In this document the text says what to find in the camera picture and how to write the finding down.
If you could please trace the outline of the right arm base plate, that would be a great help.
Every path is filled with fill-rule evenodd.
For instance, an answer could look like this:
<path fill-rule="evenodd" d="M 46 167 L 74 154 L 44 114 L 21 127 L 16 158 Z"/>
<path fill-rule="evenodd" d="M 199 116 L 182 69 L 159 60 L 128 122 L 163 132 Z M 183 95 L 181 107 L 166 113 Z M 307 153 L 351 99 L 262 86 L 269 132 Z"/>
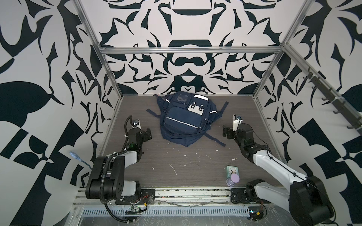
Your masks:
<path fill-rule="evenodd" d="M 233 204 L 240 204 L 240 203 L 243 203 L 243 204 L 261 204 L 261 203 L 270 204 L 269 201 L 262 200 L 259 197 L 257 197 L 255 191 L 250 187 L 232 188 L 230 190 L 230 192 L 231 192 L 231 202 Z"/>

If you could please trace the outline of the navy blue school backpack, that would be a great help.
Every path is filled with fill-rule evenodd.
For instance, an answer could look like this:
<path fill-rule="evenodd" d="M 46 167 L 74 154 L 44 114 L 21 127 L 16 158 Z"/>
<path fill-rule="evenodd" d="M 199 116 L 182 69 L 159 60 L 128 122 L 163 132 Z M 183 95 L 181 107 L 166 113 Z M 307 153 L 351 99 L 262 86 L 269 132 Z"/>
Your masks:
<path fill-rule="evenodd" d="M 159 119 L 162 138 L 172 143 L 189 147 L 203 136 L 219 145 L 226 145 L 207 132 L 211 125 L 222 117 L 229 102 L 225 102 L 221 110 L 206 96 L 178 91 L 164 97 L 157 97 L 160 114 L 150 109 L 147 112 Z"/>

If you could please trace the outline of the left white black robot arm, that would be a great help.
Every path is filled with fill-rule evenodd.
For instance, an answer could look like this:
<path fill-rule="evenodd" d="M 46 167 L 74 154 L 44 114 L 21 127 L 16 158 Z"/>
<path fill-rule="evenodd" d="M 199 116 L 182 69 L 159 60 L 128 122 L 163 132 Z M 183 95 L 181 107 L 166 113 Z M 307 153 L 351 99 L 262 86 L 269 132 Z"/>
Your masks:
<path fill-rule="evenodd" d="M 142 145 L 152 139 L 152 133 L 149 128 L 144 131 L 136 127 L 128 131 L 127 138 L 122 152 L 96 158 L 85 189 L 87 199 L 98 199 L 102 204 L 112 200 L 141 199 L 140 183 L 126 180 L 125 169 L 140 161 L 144 154 Z"/>

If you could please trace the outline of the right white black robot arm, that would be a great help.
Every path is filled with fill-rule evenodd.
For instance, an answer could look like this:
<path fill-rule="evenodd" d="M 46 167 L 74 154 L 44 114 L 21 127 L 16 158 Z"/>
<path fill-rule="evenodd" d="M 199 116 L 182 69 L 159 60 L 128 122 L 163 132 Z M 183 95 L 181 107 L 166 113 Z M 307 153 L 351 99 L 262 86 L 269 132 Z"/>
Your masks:
<path fill-rule="evenodd" d="M 266 200 L 273 203 L 287 211 L 300 226 L 334 223 L 336 211 L 319 178 L 308 177 L 274 157 L 267 144 L 255 142 L 254 131 L 246 123 L 238 124 L 235 129 L 223 126 L 222 135 L 234 140 L 247 160 L 268 172 L 283 186 L 272 186 L 262 179 L 248 182 L 245 198 L 249 202 Z"/>

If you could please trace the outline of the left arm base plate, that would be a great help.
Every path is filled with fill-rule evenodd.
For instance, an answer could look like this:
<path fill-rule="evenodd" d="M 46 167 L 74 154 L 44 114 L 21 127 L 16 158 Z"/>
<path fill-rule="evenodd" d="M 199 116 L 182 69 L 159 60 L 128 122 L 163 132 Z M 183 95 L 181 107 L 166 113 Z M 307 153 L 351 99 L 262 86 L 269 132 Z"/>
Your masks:
<path fill-rule="evenodd" d="M 141 189 L 137 190 L 133 196 L 125 196 L 116 200 L 116 205 L 138 205 L 144 203 L 153 203 L 156 196 L 155 189 Z"/>

